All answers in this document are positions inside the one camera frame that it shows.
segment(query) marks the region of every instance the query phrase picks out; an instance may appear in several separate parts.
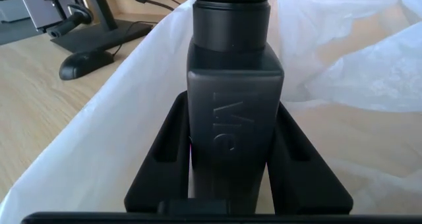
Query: black cylindrical pole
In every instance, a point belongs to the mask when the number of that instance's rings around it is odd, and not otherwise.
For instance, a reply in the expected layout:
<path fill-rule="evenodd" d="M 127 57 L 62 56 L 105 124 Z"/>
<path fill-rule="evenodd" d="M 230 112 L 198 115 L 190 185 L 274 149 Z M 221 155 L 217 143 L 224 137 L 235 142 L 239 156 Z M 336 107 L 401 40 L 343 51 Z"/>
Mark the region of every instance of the black cylindrical pole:
<path fill-rule="evenodd" d="M 196 0 L 188 55 L 195 197 L 255 212 L 284 79 L 267 0 Z"/>

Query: black plastic mount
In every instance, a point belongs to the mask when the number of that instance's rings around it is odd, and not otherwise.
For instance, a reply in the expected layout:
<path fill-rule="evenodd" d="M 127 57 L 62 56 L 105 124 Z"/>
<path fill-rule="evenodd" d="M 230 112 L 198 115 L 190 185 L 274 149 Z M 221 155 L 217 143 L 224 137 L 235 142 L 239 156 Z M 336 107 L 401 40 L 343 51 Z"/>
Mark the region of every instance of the black plastic mount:
<path fill-rule="evenodd" d="M 128 212 L 157 213 L 162 202 L 187 200 L 190 144 L 187 104 L 187 92 L 183 92 L 173 104 L 126 195 Z M 282 104 L 267 166 L 277 215 L 351 211 L 351 196 Z M 222 201 L 220 207 L 232 214 L 230 205 L 233 204 Z"/>

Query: black stand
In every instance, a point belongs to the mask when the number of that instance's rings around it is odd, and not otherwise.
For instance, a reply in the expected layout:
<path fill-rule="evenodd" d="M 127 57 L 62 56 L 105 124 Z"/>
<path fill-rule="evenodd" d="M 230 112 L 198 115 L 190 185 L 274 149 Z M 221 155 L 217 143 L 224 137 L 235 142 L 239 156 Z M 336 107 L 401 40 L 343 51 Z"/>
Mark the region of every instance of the black stand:
<path fill-rule="evenodd" d="M 137 23 L 128 32 L 133 23 L 126 20 L 115 20 L 106 0 L 90 0 L 100 18 L 100 24 L 73 30 L 68 34 L 54 38 L 51 41 L 72 53 L 107 50 L 122 43 L 147 35 L 152 25 Z"/>
<path fill-rule="evenodd" d="M 353 200 L 280 104 L 267 157 L 275 215 L 234 215 L 228 200 L 188 199 L 187 93 L 177 97 L 126 198 L 127 213 L 44 212 L 23 224 L 421 223 L 419 216 L 348 215 Z"/>

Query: plastic wrap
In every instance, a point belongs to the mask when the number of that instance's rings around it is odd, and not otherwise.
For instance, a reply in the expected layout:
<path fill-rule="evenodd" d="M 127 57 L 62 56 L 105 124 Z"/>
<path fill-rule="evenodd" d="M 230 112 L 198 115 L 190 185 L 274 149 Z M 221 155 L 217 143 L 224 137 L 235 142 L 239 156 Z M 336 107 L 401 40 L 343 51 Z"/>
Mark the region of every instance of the plastic wrap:
<path fill-rule="evenodd" d="M 148 34 L 16 181 L 0 205 L 0 223 L 18 223 L 35 211 L 124 211 L 123 198 L 142 160 L 174 99 L 187 87 L 194 1 L 183 3 Z M 282 101 L 292 111 L 333 102 L 381 111 L 421 110 L 422 26 L 402 21 L 407 19 L 404 8 L 420 14 L 419 0 L 270 2 L 268 41 L 286 70 Z M 310 128 L 305 132 L 316 139 Z M 330 149 L 337 150 L 338 145 L 331 144 Z M 421 167 L 416 155 L 422 154 L 420 147 L 413 147 L 413 154 L 398 152 L 399 148 L 373 149 Z M 390 194 L 422 203 L 417 168 L 401 179 L 379 166 L 363 165 L 362 159 L 336 154 L 327 159 L 351 190 L 354 213 L 378 213 L 382 197 Z M 359 185 L 354 185 L 356 177 L 362 179 Z M 272 206 L 267 180 L 260 212 Z M 414 211 L 400 204 L 393 207 L 400 211 L 389 209 L 392 212 Z"/>

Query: wooden desk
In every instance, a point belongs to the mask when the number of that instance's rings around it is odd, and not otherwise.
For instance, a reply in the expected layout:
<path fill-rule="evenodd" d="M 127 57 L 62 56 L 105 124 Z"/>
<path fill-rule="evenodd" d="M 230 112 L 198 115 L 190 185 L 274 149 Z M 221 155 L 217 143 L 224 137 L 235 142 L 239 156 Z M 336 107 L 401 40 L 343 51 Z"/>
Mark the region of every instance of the wooden desk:
<path fill-rule="evenodd" d="M 152 22 L 163 17 L 118 16 Z M 112 65 L 66 82 L 59 67 L 70 53 L 47 34 L 0 46 L 0 200 L 141 41 L 124 44 Z"/>

